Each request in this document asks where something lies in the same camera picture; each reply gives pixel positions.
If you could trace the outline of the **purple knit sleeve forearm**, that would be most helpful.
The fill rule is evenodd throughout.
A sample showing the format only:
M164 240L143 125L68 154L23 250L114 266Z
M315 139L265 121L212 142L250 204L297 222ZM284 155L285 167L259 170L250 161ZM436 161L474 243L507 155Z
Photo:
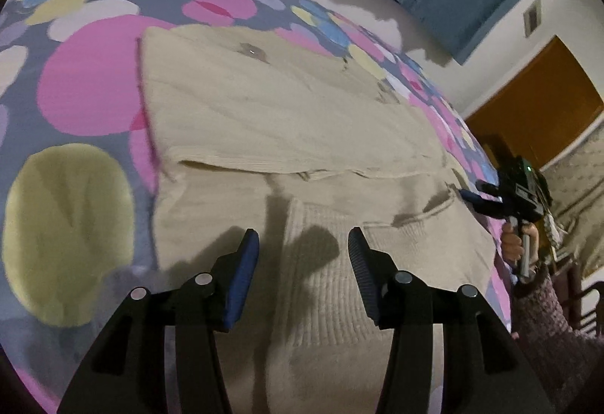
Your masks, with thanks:
M515 286L512 327L557 413L603 411L603 339L570 327L547 267Z

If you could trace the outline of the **person's right hand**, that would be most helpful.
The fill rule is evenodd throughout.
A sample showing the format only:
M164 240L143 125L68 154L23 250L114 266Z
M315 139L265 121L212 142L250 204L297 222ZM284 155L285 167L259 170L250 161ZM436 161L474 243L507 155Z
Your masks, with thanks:
M527 224L522 227L522 234L529 238L529 247L523 245L523 238L517 234L517 230L511 223L507 222L502 227L501 249L504 261L513 268L520 265L524 254L529 252L529 262L532 269L538 268L539 235L535 224Z

